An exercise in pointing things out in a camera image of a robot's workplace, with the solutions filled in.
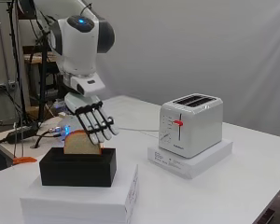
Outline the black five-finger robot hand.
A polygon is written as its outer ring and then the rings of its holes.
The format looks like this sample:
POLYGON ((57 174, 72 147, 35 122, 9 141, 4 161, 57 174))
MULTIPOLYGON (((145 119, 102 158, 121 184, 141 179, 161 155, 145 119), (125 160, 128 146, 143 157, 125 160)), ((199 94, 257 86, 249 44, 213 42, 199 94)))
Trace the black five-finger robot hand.
POLYGON ((64 101, 94 145, 110 140, 113 135, 119 133, 114 119, 106 114, 103 102, 96 95, 84 97, 69 92, 64 101))

